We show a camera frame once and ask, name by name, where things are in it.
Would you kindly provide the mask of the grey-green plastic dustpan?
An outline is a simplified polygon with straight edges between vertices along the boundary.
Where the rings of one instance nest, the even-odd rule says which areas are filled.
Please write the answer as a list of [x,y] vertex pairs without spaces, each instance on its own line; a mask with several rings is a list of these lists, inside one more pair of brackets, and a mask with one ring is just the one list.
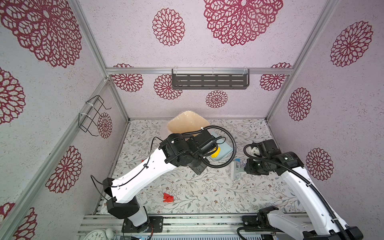
[[218,134],[216,134],[214,132],[212,132],[211,135],[215,139],[218,138],[217,144],[218,144],[218,147],[220,147],[221,151],[220,151],[220,154],[217,158],[212,159],[210,156],[208,156],[207,158],[209,160],[219,162],[219,161],[225,159],[226,157],[230,156],[233,152],[233,146],[232,146],[231,140],[225,136],[219,136]]

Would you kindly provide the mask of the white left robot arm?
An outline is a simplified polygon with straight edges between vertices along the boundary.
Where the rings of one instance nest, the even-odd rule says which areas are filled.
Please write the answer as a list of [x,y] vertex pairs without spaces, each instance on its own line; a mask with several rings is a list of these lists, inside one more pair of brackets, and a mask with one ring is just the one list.
[[103,180],[108,213],[127,221],[136,232],[144,232],[151,224],[145,207],[136,195],[165,173],[178,167],[188,167],[201,174],[208,166],[205,156],[217,148],[217,141],[208,130],[190,137],[170,134],[150,155],[129,173],[118,179]]

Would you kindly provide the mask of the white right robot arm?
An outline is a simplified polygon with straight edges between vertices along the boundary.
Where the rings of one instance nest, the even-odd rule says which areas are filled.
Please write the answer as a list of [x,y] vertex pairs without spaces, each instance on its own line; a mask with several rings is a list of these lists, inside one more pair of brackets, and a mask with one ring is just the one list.
[[285,233],[295,240],[362,240],[363,233],[352,227],[331,207],[313,183],[301,159],[293,152],[283,153],[274,140],[245,145],[245,172],[254,176],[276,173],[294,192],[310,223],[284,213],[276,206],[260,209],[257,222],[244,231]]

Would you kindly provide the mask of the cream trash bin with liner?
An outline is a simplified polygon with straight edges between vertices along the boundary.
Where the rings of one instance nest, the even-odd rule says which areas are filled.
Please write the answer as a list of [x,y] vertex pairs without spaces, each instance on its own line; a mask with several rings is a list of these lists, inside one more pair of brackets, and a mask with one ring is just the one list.
[[208,120],[193,111],[185,111],[174,117],[166,125],[168,134],[182,134],[209,126]]

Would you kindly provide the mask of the red paper scrap lower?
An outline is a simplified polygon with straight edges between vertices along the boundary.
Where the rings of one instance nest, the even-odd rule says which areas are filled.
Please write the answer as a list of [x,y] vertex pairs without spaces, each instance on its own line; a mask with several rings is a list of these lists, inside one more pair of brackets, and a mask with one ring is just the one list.
[[174,202],[174,196],[169,195],[167,193],[164,193],[164,195],[163,195],[163,202],[164,203],[173,203]]

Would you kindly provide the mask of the white dial gauge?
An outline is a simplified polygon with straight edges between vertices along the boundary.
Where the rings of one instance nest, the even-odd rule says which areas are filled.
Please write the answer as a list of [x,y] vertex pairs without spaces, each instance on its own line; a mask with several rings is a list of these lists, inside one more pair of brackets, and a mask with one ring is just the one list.
[[105,230],[93,230],[89,232],[83,240],[106,240],[106,232]]

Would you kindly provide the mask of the dark grey wall shelf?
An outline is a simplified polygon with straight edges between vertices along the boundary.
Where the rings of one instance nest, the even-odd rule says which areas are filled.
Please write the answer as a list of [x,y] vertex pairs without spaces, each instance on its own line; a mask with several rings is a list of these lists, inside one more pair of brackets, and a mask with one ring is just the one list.
[[248,69],[239,71],[179,71],[172,69],[175,90],[245,90],[250,85]]

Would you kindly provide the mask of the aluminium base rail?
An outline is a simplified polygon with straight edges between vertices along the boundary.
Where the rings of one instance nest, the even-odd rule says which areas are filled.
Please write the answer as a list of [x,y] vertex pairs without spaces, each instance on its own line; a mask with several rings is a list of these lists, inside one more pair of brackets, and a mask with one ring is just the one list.
[[[162,217],[163,221],[153,221],[156,229],[152,239],[163,236],[182,235],[237,235],[237,228],[245,226],[244,216],[255,219],[257,214],[152,214],[149,217]],[[122,233],[124,220],[111,215],[85,215],[80,228],[75,233],[76,240],[83,240],[87,234],[95,230],[112,229],[119,237],[130,236]]]

